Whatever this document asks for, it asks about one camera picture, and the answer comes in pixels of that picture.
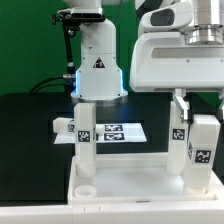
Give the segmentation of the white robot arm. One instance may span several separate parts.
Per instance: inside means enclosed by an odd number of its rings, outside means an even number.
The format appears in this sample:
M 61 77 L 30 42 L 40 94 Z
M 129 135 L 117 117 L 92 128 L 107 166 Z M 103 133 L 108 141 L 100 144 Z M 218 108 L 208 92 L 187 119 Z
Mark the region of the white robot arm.
M 67 37 L 82 33 L 81 66 L 71 97 L 111 101 L 127 94 L 115 59 L 115 27 L 102 7 L 117 0 L 64 0 L 57 12 Z M 129 86 L 135 92 L 171 92 L 182 119 L 193 117 L 187 92 L 224 93 L 224 0 L 135 0 L 139 18 Z

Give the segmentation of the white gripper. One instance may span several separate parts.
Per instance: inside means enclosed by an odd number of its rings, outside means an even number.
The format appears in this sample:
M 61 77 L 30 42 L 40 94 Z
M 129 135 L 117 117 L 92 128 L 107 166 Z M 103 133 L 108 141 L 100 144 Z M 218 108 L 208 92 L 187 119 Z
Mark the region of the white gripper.
M 188 91 L 219 91 L 217 119 L 224 121 L 224 46 L 186 45 L 179 32 L 146 33 L 135 43 L 130 86 L 135 92 L 172 91 L 182 123 L 189 122 Z

